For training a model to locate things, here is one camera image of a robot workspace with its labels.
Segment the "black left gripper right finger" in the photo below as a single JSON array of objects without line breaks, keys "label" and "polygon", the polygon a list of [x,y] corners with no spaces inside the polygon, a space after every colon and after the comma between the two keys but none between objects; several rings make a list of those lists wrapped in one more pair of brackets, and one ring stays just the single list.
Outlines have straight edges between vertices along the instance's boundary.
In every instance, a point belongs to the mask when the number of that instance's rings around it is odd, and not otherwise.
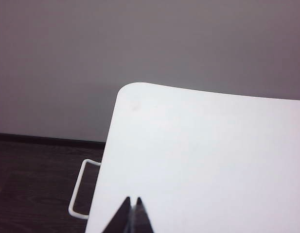
[{"label": "black left gripper right finger", "polygon": [[132,233],[154,233],[146,208],[140,197],[137,198],[136,205],[131,214]]}]

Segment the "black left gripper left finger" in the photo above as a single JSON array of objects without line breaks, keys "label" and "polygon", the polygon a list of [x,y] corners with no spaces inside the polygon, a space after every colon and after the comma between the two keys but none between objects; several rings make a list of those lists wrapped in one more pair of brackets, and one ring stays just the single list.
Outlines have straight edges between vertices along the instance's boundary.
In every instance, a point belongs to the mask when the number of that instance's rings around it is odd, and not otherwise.
[{"label": "black left gripper left finger", "polygon": [[123,233],[128,225],[131,211],[130,197],[126,197],[117,212],[107,224],[103,233]]}]

